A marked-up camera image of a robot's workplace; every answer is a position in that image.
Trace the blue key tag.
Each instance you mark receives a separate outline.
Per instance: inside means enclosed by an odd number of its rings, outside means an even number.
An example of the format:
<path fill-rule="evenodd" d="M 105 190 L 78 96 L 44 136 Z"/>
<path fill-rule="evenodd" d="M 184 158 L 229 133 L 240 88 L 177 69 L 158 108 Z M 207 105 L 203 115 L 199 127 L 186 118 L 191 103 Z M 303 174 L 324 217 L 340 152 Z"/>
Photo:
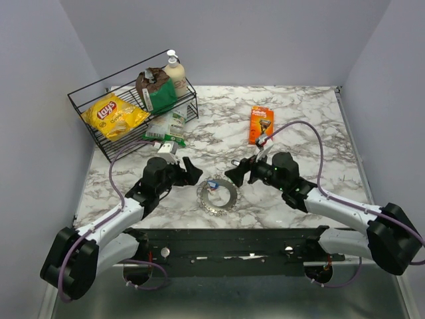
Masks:
<path fill-rule="evenodd" d="M 210 189 L 217 189 L 219 187 L 218 182 L 213 180 L 208 180 L 207 185 L 209 186 Z"/>

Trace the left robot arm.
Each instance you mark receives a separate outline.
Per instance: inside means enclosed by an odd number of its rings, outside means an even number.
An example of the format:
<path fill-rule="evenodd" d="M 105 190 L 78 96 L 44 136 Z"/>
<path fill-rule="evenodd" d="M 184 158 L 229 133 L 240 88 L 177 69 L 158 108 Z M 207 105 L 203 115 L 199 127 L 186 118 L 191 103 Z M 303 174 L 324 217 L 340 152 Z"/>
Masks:
<path fill-rule="evenodd" d="M 172 187 L 196 185 L 203 171 L 188 157 L 167 163 L 161 157 L 147 161 L 143 175 L 120 203 L 93 223 L 79 229 L 65 227 L 54 238 L 40 277 L 56 287 L 61 301 L 78 300 L 92 286 L 101 268 L 129 259 L 141 262 L 147 255 L 145 243 L 125 230 L 146 218 Z"/>

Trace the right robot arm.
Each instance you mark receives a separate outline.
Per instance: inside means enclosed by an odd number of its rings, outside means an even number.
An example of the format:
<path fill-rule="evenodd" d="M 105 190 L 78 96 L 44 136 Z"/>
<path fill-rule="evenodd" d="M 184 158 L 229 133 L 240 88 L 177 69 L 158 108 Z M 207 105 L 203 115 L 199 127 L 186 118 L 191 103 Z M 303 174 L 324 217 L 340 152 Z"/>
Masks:
<path fill-rule="evenodd" d="M 371 259 L 390 274 L 402 275 L 424 244 L 412 223 L 397 205 L 368 205 L 321 190 L 299 174 L 299 165 L 288 152 L 272 157 L 272 162 L 256 156 L 233 162 L 225 172 L 235 186 L 243 184 L 245 174 L 253 184 L 260 180 L 281 191 L 286 205 L 321 215 L 348 227 L 325 229 L 305 244 L 309 258 L 318 261 L 329 254 L 354 255 Z"/>

